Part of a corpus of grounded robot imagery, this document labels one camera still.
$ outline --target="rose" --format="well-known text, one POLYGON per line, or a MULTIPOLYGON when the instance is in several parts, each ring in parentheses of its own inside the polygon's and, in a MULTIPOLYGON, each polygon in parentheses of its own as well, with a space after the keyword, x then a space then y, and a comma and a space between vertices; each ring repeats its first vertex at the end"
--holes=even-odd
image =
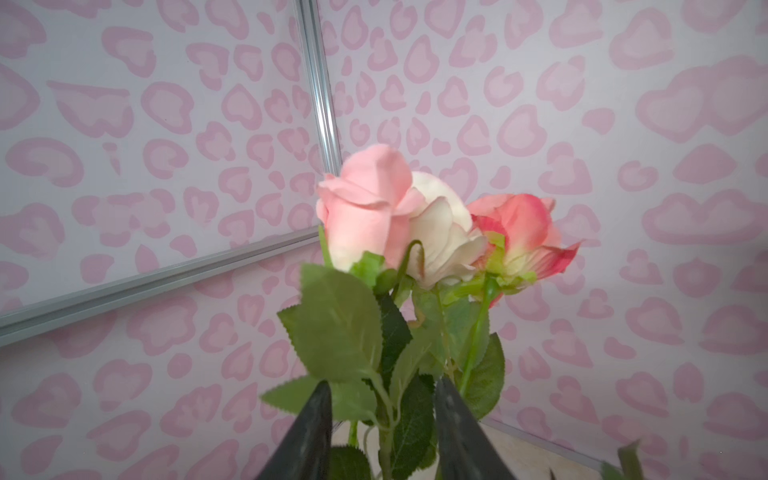
POLYGON ((413 187, 425 198, 411 219, 411 239, 422 242, 424 263, 419 255, 412 255, 408 274, 426 289, 447 277, 471 279, 472 263, 485 251, 486 239, 480 229, 473 228, 464 202, 434 175, 414 172, 413 187))
POLYGON ((333 266, 347 271, 369 251, 399 266, 409 243, 409 218, 424 204, 412 188, 406 159, 374 145, 347 159, 341 175, 317 186, 317 216, 323 222, 333 266))
POLYGON ((536 281, 562 273, 578 252, 579 243, 560 248, 561 235, 552 222, 554 200, 550 198, 490 195, 472 202, 468 209, 475 225, 492 240, 475 265, 499 275, 504 283, 518 278, 536 281), (503 256, 495 255, 502 241, 494 241, 494 237, 503 238, 503 256))

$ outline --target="aluminum frame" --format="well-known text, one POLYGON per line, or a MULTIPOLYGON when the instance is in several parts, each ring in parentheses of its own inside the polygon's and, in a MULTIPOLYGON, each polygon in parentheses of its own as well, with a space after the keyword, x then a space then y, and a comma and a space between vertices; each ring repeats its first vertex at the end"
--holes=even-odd
MULTIPOLYGON (((323 167, 327 173, 338 175, 341 171, 341 151, 317 3, 316 0, 296 0, 295 7, 323 167)), ((0 347, 310 245, 317 240, 317 229, 314 227, 269 237, 245 247, 12 310, 0 315, 0 347)))

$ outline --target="wall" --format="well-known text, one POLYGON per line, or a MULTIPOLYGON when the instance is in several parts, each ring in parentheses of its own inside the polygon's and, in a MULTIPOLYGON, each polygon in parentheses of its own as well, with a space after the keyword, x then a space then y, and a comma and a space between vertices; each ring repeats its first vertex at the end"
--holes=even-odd
POLYGON ((251 480, 293 417, 258 395, 306 370, 275 312, 294 250, 0 349, 0 480, 251 480))
POLYGON ((649 478, 768 478, 768 4, 321 0, 343 150, 558 200, 567 273, 493 311, 492 418, 649 478))
POLYGON ((0 5, 0 311, 308 227, 293 3, 0 5))

